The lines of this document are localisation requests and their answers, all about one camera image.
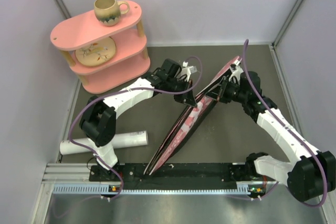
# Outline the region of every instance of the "mug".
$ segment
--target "mug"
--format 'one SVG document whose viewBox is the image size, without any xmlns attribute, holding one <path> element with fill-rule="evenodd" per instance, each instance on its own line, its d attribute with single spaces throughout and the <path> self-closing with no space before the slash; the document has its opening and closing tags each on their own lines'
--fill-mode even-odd
<svg viewBox="0 0 336 224">
<path fill-rule="evenodd" d="M 127 5 L 126 10 L 120 10 L 120 5 Z M 94 3 L 95 16 L 105 26 L 114 26 L 122 14 L 128 13 L 130 5 L 126 1 L 96 0 Z"/>
</svg>

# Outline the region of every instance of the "pink and white patterned fabric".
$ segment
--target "pink and white patterned fabric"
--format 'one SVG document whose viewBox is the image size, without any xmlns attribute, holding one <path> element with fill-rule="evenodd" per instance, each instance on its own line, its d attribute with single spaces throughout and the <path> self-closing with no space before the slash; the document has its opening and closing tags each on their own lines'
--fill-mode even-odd
<svg viewBox="0 0 336 224">
<path fill-rule="evenodd" d="M 240 59 L 240 56 L 235 57 L 231 61 L 229 61 L 215 76 L 215 78 L 212 80 L 214 82 L 216 79 L 218 79 L 222 74 L 224 74 L 228 69 L 230 69 L 230 65 L 233 64 L 236 60 Z M 165 150 L 165 152 L 162 154 L 160 159 L 157 161 L 157 164 L 155 165 L 153 171 L 159 169 L 166 161 L 167 159 L 172 155 L 173 151 L 176 149 L 176 147 L 181 143 L 181 141 L 185 138 L 186 134 L 189 132 L 189 130 L 193 127 L 195 122 L 197 121 L 197 118 L 203 111 L 208 107 L 208 105 L 211 103 L 211 98 L 204 96 L 198 103 L 197 107 L 194 108 L 188 118 L 185 120 L 177 134 L 175 135 L 174 139 L 169 144 L 168 148 Z"/>
</svg>

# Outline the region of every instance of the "shelf tier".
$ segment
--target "shelf tier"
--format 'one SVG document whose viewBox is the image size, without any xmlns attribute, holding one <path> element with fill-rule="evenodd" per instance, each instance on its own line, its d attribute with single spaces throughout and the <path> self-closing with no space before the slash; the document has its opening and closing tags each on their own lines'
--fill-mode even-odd
<svg viewBox="0 0 336 224">
<path fill-rule="evenodd" d="M 111 38 L 114 40 L 117 49 L 111 60 L 99 66 L 87 67 L 82 65 L 77 60 L 75 52 L 73 52 L 71 57 L 76 64 L 74 66 L 70 66 L 71 70 L 82 76 L 96 73 L 112 65 L 120 63 L 121 61 L 126 60 L 134 55 L 137 55 L 145 49 L 147 43 L 146 36 L 139 37 L 138 31 L 136 29 L 122 31 L 121 33 L 112 35 Z"/>
<path fill-rule="evenodd" d="M 151 60 L 143 52 L 98 73 L 86 76 L 89 84 L 83 87 L 92 94 L 101 94 L 147 72 Z"/>
<path fill-rule="evenodd" d="M 136 2 L 127 2 L 130 10 L 121 15 L 116 25 L 103 25 L 91 10 L 59 23 L 50 34 L 51 42 L 60 50 L 73 51 L 136 25 L 141 19 L 141 7 Z"/>
</svg>

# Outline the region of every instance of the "white tube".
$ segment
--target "white tube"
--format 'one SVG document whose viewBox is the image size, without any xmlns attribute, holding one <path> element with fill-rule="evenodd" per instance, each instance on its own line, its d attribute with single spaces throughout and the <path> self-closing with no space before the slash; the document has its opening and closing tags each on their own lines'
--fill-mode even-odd
<svg viewBox="0 0 336 224">
<path fill-rule="evenodd" d="M 74 139 L 77 143 L 84 144 L 93 148 L 94 143 L 89 138 Z M 114 149 L 148 145 L 147 131 L 116 134 L 112 139 Z M 63 140 L 60 143 L 59 150 L 62 155 L 89 152 L 88 149 L 71 143 L 69 140 Z"/>
</svg>

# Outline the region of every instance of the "pink shelf board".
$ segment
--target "pink shelf board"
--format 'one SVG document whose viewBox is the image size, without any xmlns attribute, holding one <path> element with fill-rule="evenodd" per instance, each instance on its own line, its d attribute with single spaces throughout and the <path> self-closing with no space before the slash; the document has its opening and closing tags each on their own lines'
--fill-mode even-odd
<svg viewBox="0 0 336 224">
<path fill-rule="evenodd" d="M 104 93 L 146 73 L 150 64 L 150 58 L 144 59 L 143 53 L 140 53 L 122 61 L 118 65 L 87 76 L 89 84 L 83 87 L 92 94 Z"/>
<path fill-rule="evenodd" d="M 130 11 L 121 15 L 115 26 L 104 26 L 91 10 L 59 23 L 50 34 L 51 42 L 60 50 L 72 51 L 136 25 L 141 19 L 141 7 L 136 2 L 127 2 Z M 126 6 L 121 5 L 120 8 L 123 10 Z"/>
<path fill-rule="evenodd" d="M 111 60 L 96 67 L 86 67 L 79 63 L 75 56 L 75 52 L 73 52 L 71 56 L 76 62 L 76 65 L 70 67 L 72 71 L 83 76 L 96 73 L 142 52 L 147 43 L 146 36 L 139 37 L 137 29 L 122 31 L 121 33 L 112 35 L 111 38 L 116 43 L 117 48 L 116 53 Z"/>
</svg>

